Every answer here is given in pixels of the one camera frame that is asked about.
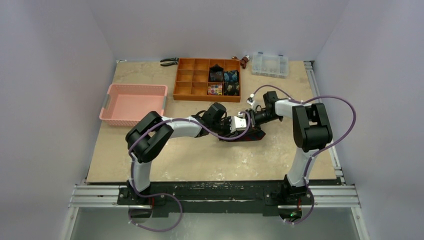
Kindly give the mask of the red navy striped tie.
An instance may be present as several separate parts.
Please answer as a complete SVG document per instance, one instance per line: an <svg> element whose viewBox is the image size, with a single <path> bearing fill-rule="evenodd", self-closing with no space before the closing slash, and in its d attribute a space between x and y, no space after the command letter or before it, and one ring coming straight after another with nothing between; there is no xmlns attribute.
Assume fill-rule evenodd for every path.
<svg viewBox="0 0 424 240"><path fill-rule="evenodd" d="M261 129L250 128L242 137L232 140L233 142L254 142L260 141L266 133Z"/></svg>

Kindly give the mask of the orange compartment tray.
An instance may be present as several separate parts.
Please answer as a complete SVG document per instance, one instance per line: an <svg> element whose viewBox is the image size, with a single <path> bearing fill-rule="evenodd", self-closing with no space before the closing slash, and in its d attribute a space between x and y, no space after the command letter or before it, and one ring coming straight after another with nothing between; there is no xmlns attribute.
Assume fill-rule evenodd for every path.
<svg viewBox="0 0 424 240"><path fill-rule="evenodd" d="M220 65L225 71L237 70L239 72L239 96L208 95L209 69L215 64ZM241 66L238 60L219 58L180 58L175 76L173 99L176 101L203 101L203 102L229 102L239 103L242 93Z"/></svg>

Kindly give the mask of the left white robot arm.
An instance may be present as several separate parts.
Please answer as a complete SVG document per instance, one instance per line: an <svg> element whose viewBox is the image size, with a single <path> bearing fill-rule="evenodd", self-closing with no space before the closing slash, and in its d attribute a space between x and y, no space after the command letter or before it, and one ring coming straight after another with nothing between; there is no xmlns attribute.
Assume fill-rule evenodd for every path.
<svg viewBox="0 0 424 240"><path fill-rule="evenodd" d="M151 165L170 139L213 135L221 141L232 142L245 134L244 131L231 131L233 122L227 116L226 108L218 102L207 110L183 118L162 116L156 111L149 112L125 136L131 159L130 177L127 181L130 199L142 205L149 198L157 196L148 191L151 185Z"/></svg>

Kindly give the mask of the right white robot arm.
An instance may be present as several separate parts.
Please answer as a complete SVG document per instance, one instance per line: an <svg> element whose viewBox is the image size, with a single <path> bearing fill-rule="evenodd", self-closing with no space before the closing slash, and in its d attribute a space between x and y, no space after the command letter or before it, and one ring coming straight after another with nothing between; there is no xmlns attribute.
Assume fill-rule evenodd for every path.
<svg viewBox="0 0 424 240"><path fill-rule="evenodd" d="M307 194L310 168L320 150L333 139L333 132L327 110L322 103L303 103L291 98L278 98L275 91L263 95L264 108L256 110L257 104L252 93L247 102L251 126L259 132L262 124L284 118L292 120L293 140L296 153L292 166L284 176L277 197L288 204L294 203Z"/></svg>

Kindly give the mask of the colourful dotted rolled tie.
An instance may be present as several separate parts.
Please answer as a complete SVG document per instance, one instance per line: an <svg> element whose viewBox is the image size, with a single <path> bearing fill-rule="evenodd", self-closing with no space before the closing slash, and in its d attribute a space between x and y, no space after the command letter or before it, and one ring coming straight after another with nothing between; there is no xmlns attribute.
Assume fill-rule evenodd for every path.
<svg viewBox="0 0 424 240"><path fill-rule="evenodd" d="M207 94L210 96L223 96L223 84L209 83L207 86Z"/></svg>

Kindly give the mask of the black gold rolled tie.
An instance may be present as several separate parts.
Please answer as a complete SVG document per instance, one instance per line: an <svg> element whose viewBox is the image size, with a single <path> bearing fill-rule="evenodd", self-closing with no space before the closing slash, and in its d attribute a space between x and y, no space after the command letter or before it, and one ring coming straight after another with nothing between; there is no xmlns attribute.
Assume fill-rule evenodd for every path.
<svg viewBox="0 0 424 240"><path fill-rule="evenodd" d="M239 96L240 84L238 82L225 82L222 90L224 96Z"/></svg>

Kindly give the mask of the clear plastic organizer box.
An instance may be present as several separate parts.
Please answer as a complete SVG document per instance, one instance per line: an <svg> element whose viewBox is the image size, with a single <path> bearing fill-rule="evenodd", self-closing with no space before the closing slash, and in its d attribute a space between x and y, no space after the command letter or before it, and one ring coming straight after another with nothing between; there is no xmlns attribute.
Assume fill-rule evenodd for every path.
<svg viewBox="0 0 424 240"><path fill-rule="evenodd" d="M285 79L289 75L289 59L284 55L268 55L263 52L251 58L253 75Z"/></svg>

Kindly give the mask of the blue patterned rolled tie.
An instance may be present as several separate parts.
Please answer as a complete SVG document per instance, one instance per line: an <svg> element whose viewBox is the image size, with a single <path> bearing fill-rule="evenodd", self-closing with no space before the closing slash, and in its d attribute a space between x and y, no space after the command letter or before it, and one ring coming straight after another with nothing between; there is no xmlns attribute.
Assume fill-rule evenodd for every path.
<svg viewBox="0 0 424 240"><path fill-rule="evenodd" d="M225 83L238 83L239 82L239 71L229 70L223 73Z"/></svg>

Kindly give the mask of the dark rolled tie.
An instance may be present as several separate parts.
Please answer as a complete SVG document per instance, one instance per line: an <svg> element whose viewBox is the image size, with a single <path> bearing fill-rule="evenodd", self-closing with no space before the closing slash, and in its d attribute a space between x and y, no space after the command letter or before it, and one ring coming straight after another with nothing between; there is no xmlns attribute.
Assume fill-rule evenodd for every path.
<svg viewBox="0 0 424 240"><path fill-rule="evenodd" d="M224 81L224 68L215 64L209 68L209 82L222 83Z"/></svg>

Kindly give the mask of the brown small tool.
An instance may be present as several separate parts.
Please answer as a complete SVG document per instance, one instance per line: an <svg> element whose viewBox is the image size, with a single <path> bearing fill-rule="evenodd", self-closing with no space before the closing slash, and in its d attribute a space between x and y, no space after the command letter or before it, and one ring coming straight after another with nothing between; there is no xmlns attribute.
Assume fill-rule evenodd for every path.
<svg viewBox="0 0 424 240"><path fill-rule="evenodd" d="M233 55L231 59L239 61L241 68L245 69L247 67L248 62L250 61L250 56L246 54L241 59L239 59L237 56Z"/></svg>

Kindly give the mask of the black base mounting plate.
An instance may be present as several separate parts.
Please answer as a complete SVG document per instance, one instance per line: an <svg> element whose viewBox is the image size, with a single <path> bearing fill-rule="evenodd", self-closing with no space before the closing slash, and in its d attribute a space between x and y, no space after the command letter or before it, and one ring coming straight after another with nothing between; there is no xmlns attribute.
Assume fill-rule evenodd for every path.
<svg viewBox="0 0 424 240"><path fill-rule="evenodd" d="M130 185L119 188L117 204L146 206L154 218L170 213L261 214L300 219L303 204L313 203L305 187L284 180L154 181L139 194Z"/></svg>

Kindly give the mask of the pink plastic basket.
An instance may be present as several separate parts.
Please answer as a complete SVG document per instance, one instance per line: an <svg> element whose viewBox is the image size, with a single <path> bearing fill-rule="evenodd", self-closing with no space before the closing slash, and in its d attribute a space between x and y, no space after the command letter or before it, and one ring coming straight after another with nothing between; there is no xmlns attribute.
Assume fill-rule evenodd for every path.
<svg viewBox="0 0 424 240"><path fill-rule="evenodd" d="M166 85L113 83L107 90L99 119L110 126L133 127L152 111L163 115L167 95Z"/></svg>

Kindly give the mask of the black handled pliers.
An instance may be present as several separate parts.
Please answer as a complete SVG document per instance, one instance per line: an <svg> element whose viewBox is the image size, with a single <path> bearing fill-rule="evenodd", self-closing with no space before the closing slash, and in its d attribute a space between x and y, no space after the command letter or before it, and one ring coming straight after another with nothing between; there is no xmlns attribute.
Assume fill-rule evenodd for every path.
<svg viewBox="0 0 424 240"><path fill-rule="evenodd" d="M178 65L178 63L179 63L178 57L170 57L170 58L164 58L160 60L161 67L170 67L173 65Z"/></svg>

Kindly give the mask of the aluminium frame rail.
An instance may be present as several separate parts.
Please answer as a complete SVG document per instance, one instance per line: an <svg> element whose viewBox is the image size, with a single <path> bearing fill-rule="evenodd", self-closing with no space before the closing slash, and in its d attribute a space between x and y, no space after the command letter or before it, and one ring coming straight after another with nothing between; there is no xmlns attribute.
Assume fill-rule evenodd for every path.
<svg viewBox="0 0 424 240"><path fill-rule="evenodd" d="M278 218L282 220L284 225L294 227L305 218L317 216L318 210L325 210L326 212L347 210L351 213L349 222L354 230L354 237L358 240L367 240L370 236L363 220L357 189L354 185L346 184L336 149L331 147L328 151L335 179L312 179L309 182L313 201L311 205L302 204L302 210L305 210L304 217L283 219L278 216ZM66 232L62 235L63 239L69 240L76 234L75 221L77 214L83 209L115 208L130 212L135 210L148 211L150 208L147 206L130 207L117 203L119 189L125 186L124 183L119 182L76 185L69 204L70 222Z"/></svg>

